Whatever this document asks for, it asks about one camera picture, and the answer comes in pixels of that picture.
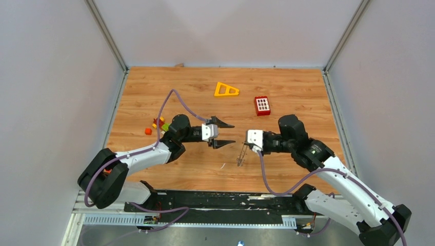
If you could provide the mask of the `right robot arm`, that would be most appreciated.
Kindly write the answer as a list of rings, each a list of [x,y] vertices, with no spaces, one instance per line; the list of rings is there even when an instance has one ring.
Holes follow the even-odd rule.
[[[411,210],[395,205],[373,191],[354,175],[320,140],[309,137],[296,115],[278,120],[279,132],[248,130],[247,145],[260,158],[266,189],[275,196],[293,194],[296,212],[320,213],[354,232],[363,245],[407,245]],[[268,184],[264,156],[289,153],[297,165],[309,173],[285,192],[275,192]]]

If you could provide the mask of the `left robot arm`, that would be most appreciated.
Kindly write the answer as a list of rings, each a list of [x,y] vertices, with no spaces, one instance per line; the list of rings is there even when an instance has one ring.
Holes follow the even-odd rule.
[[[152,145],[132,151],[101,149],[77,179],[85,192],[88,207],[104,209],[115,202],[136,203],[145,212],[153,211],[157,198],[145,182],[130,182],[127,177],[144,169],[177,160],[185,151],[185,142],[205,142],[213,149],[232,143],[218,140],[220,128],[232,128],[217,117],[200,126],[192,126],[187,115],[176,115],[165,134]]]

